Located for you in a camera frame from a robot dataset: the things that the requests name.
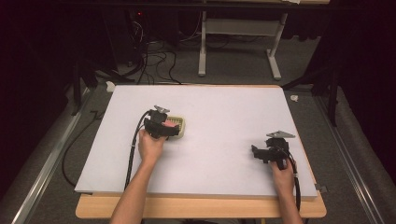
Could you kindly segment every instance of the white table surface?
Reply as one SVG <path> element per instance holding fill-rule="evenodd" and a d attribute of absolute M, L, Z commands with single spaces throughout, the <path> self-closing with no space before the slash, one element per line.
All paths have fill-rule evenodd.
<path fill-rule="evenodd" d="M 134 130 L 159 105 L 186 120 L 183 138 L 168 140 L 148 193 L 276 196 L 271 168 L 251 145 L 266 148 L 268 133 L 283 131 L 298 163 L 302 197 L 315 198 L 313 177 L 284 92 L 276 86 L 117 86 L 75 188 L 123 192 Z M 140 163 L 136 147 L 134 175 Z"/>

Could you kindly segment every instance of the cable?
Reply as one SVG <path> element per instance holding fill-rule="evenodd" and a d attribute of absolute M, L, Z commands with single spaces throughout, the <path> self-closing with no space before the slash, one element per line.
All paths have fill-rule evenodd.
<path fill-rule="evenodd" d="M 83 133 L 84 133 L 95 121 L 102 119 L 102 116 L 105 114 L 105 112 L 106 112 L 106 111 L 104 111 L 104 112 L 102 112 L 100 115 L 98 115 L 98 111 L 92 110 L 91 113 L 94 113 L 94 114 L 95 114 L 95 115 L 93 116 L 92 121 L 91 121 L 89 124 L 87 124 L 87 126 L 85 126 L 85 127 L 81 130 L 81 132 L 78 133 L 78 135 L 76 135 L 76 137 L 70 142 L 69 146 L 67 146 L 66 150 L 64 151 L 64 155 L 63 155 L 63 158 L 62 158 L 62 174 L 64 175 L 64 179 L 67 181 L 67 183 L 69 183 L 69 184 L 70 184 L 71 186 L 73 186 L 73 187 L 75 187 L 76 184 L 75 184 L 73 181 L 71 181 L 71 180 L 69 179 L 69 177 L 68 177 L 67 174 L 66 174 L 65 168 L 64 168 L 64 162 L 65 162 L 65 159 L 66 159 L 67 152 L 69 151 L 69 149 L 71 148 L 71 146 L 73 146 L 73 145 L 75 144 L 75 142 L 79 139 L 79 137 L 80 137 L 80 136 L 81 136 L 81 135 L 82 135 L 82 134 L 83 134 Z"/>
<path fill-rule="evenodd" d="M 281 152 L 283 152 L 291 163 L 291 168 L 293 169 L 294 175 L 294 186 L 296 187 L 296 207 L 297 210 L 300 211 L 301 207 L 301 190 L 300 190 L 300 182 L 298 180 L 297 166 L 295 164 L 295 160 L 289 151 L 285 151 L 282 147 L 277 147 Z"/>
<path fill-rule="evenodd" d="M 129 154 L 129 161 L 128 161 L 128 170 L 126 173 L 126 180 L 125 180 L 125 187 L 124 189 L 126 189 L 126 187 L 128 187 L 130 179 L 131 179 L 131 172 L 132 172 L 132 164 L 134 162 L 134 149 L 135 149 L 135 144 L 136 144 L 136 137 L 137 137 L 137 133 L 139 132 L 140 128 L 142 126 L 140 126 L 140 124 L 143 121 L 143 118 L 149 114 L 149 111 L 146 111 L 146 113 L 143 114 L 142 118 L 140 118 L 139 122 L 137 123 L 137 127 L 136 130 L 134 131 L 134 139 L 132 140 L 132 145 L 131 145 L 131 152 Z"/>

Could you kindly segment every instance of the hand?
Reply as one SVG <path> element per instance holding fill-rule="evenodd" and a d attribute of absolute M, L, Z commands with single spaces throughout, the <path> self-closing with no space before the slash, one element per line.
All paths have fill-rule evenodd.
<path fill-rule="evenodd" d="M 146 130 L 139 131 L 139 153 L 143 162 L 155 163 L 163 153 L 166 137 L 155 139 Z"/>
<path fill-rule="evenodd" d="M 279 197 L 293 196 L 294 176 L 290 160 L 286 160 L 287 168 L 279 170 L 275 161 L 271 161 L 276 191 Z"/>

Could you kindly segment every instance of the metal frame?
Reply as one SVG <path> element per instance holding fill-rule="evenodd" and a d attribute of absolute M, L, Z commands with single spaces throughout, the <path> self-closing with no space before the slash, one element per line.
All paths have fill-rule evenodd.
<path fill-rule="evenodd" d="M 75 116 L 73 116 L 73 118 L 71 118 L 69 125 L 64 131 L 64 135 L 61 137 L 61 139 L 55 145 L 54 149 L 49 154 L 46 163 L 44 163 L 44 166 L 41 169 L 40 173 L 38 174 L 35 183 L 29 190 L 29 193 L 27 194 L 25 200 L 23 201 L 20 210 L 18 211 L 17 215 L 14 217 L 14 220 L 12 221 L 13 224 L 20 224 L 20 223 L 23 224 L 29 222 L 29 219 L 31 218 L 33 212 L 35 211 L 35 208 L 37 207 L 38 202 L 40 201 L 42 195 L 44 194 L 47 185 L 50 183 L 50 180 L 52 178 L 53 173 L 56 170 L 57 165 L 62 159 L 62 155 L 64 154 L 65 151 L 64 146 L 70 134 L 75 129 L 78 120 L 81 117 L 81 111 L 84 109 L 85 105 L 87 104 L 91 96 L 91 93 L 92 92 L 89 91 L 88 88 L 85 89 L 83 93 L 84 101 L 80 110 L 77 112 Z"/>

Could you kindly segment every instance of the gray carpet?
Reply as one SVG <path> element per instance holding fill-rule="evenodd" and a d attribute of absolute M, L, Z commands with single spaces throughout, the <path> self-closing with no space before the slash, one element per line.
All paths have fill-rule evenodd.
<path fill-rule="evenodd" d="M 271 78 L 269 64 L 264 58 L 264 47 L 271 45 L 270 38 L 235 37 L 223 48 L 221 39 L 214 39 L 208 43 L 214 48 L 207 51 L 206 77 L 198 77 L 198 47 L 180 45 L 178 48 L 166 47 L 161 51 L 172 50 L 177 54 L 176 65 L 172 70 L 174 79 L 182 83 L 205 84 L 277 84 L 283 85 L 301 76 L 310 60 L 317 40 L 299 42 L 296 39 L 282 40 L 276 59 L 279 65 L 281 81 Z M 159 49 L 162 45 L 152 46 L 150 49 Z M 157 56 L 149 57 L 147 73 L 142 81 L 160 83 L 166 81 L 158 77 L 155 63 Z M 162 77 L 169 77 L 168 71 L 173 64 L 173 56 L 166 54 L 165 63 L 160 64 L 158 73 Z M 121 64 L 120 70 L 127 68 Z M 346 167 L 337 150 L 336 142 L 331 130 L 326 124 L 326 119 L 318 109 L 315 98 L 307 90 L 309 86 L 301 86 L 292 91 L 285 91 L 291 114 L 301 136 L 307 157 L 310 161 L 315 178 L 320 185 L 327 187 L 328 192 L 323 193 L 323 200 L 327 208 L 324 218 L 310 219 L 309 223 L 370 223 L 369 218 L 361 206 L 361 201 L 351 184 Z M 298 94 L 299 101 L 290 100 L 291 94 Z M 68 140 L 68 144 L 92 121 L 92 110 L 103 112 L 106 110 L 111 93 L 106 92 L 106 86 L 101 81 L 92 97 L 82 111 L 82 116 Z M 359 123 L 348 109 L 345 96 L 340 91 L 337 106 L 337 130 L 343 136 L 350 154 L 356 160 L 356 165 L 361 171 L 364 181 L 374 196 L 379 206 L 385 223 L 396 219 L 395 202 L 396 190 L 384 171 L 378 158 L 371 150 L 367 139 L 362 134 Z M 15 217 L 27 192 L 35 181 L 42 165 L 54 147 L 57 139 L 63 134 L 64 127 L 70 120 L 72 105 L 66 108 L 58 121 L 53 125 L 47 136 L 23 167 L 21 174 L 15 180 L 12 188 L 1 202 L 0 223 L 11 223 Z M 100 120 L 95 120 L 69 148 L 65 158 L 65 170 L 73 182 L 77 182 L 84 162 L 90 151 L 92 141 L 100 125 Z M 75 215 L 79 195 L 73 191 L 64 179 L 61 165 L 58 165 L 51 181 L 49 182 L 41 200 L 33 212 L 30 223 L 107 223 L 108 220 L 79 219 Z M 268 219 L 267 223 L 279 223 L 278 218 Z"/>

